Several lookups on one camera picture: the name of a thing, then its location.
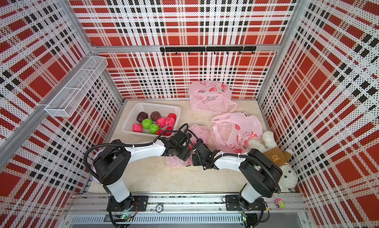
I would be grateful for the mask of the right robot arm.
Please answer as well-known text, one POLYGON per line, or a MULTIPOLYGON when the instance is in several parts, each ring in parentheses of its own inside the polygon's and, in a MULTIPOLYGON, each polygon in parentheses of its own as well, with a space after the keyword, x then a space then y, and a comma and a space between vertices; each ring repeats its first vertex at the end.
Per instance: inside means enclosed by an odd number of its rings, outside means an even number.
POLYGON ((258 199, 271 198, 274 193, 281 193, 279 181, 283 175, 282 170, 257 149, 251 149, 247 154, 225 153, 220 150, 212 152, 200 139, 191 145, 191 149, 194 152, 194 164, 202 166, 204 170, 242 173, 248 183, 237 196, 241 210, 251 211, 258 199))

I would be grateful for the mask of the dark red apple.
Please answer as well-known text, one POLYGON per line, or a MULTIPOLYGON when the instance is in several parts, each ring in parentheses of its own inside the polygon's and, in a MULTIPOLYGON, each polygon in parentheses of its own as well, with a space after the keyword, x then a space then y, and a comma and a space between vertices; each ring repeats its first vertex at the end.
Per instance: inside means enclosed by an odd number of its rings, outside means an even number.
POLYGON ((154 111, 151 113, 150 118, 153 122, 156 122, 158 119, 161 118, 161 114, 158 111, 154 111))
POLYGON ((142 123, 143 122, 143 120, 145 120, 145 119, 147 119, 147 118, 149 118, 149 115, 146 113, 146 112, 140 112, 138 115, 137 115, 137 117, 136 117, 136 120, 137 120, 137 122, 139 122, 139 123, 142 123))

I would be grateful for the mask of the green apple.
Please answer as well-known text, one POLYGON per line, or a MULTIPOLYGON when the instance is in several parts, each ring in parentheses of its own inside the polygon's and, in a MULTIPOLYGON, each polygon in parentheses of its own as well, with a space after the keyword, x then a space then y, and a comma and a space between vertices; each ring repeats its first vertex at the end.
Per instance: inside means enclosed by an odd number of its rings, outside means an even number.
POLYGON ((149 129, 152 124, 153 124, 153 121, 149 118, 142 120, 142 126, 144 129, 149 129))
POLYGON ((157 124, 151 124, 149 126, 149 131, 151 134, 156 135, 159 130, 160 130, 160 127, 157 124))

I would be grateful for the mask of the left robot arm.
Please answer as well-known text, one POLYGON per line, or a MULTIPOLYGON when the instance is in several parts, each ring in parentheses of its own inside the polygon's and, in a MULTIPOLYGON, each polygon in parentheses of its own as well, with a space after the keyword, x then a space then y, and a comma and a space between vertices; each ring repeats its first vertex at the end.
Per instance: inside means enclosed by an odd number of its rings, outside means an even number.
POLYGON ((190 139, 191 135, 188 133, 176 131, 171 137, 159 135, 146 143, 125 144, 114 140, 89 148, 84 153, 83 163, 107 192, 107 211, 121 212, 138 206, 122 178, 128 164, 156 156, 176 156, 186 161, 191 154, 188 148, 190 139))

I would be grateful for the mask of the pink plastic bag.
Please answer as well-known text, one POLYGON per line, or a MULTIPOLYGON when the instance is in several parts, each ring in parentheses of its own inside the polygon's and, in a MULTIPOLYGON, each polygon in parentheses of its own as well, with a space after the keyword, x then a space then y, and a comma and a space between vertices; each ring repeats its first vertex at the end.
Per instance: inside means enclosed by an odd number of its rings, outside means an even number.
POLYGON ((254 115, 248 116, 243 112, 233 112, 217 115, 212 118, 212 139, 217 150, 225 153, 245 153, 248 141, 259 139, 263 127, 254 115))
POLYGON ((214 115, 234 112, 238 104, 232 101, 228 85, 216 81, 195 81, 189 86, 190 107, 194 111, 214 115))
MULTIPOLYGON (((207 129, 204 125, 198 125, 193 124, 189 127, 189 130, 192 131, 199 139, 201 139, 207 146, 209 145, 210 140, 210 131, 207 129)), ((189 133, 190 141, 191 143, 185 143, 184 145, 188 146, 188 149, 190 150, 190 156, 183 161, 176 155, 169 156, 165 159, 165 164, 167 166, 170 166, 172 168, 177 167, 190 167, 190 166, 200 166, 200 162, 197 156, 195 156, 195 153, 192 150, 192 146, 196 144, 197 139, 196 137, 189 133)))

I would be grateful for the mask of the white plastic basket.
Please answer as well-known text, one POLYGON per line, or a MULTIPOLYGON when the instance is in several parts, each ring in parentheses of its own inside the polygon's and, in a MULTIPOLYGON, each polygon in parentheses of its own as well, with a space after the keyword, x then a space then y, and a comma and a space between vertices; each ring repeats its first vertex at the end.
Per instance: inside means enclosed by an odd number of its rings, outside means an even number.
POLYGON ((181 108, 163 104, 136 103, 127 112, 122 132, 153 137, 165 129, 177 128, 181 108))

